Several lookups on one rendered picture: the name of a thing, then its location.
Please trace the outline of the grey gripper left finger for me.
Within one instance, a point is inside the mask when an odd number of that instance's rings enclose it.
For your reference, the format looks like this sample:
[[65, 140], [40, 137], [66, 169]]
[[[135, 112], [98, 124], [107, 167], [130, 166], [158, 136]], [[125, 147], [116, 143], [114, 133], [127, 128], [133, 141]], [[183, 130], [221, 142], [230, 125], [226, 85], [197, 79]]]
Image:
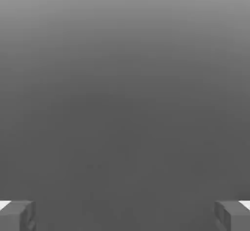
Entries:
[[36, 202], [0, 200], [0, 231], [37, 231]]

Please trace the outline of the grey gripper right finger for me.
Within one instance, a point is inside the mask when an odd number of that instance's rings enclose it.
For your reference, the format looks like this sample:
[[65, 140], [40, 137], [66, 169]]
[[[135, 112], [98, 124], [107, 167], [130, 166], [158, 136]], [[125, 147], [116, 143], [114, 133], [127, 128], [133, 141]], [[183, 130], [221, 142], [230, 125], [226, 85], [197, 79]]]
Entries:
[[215, 201], [218, 231], [250, 231], [250, 200]]

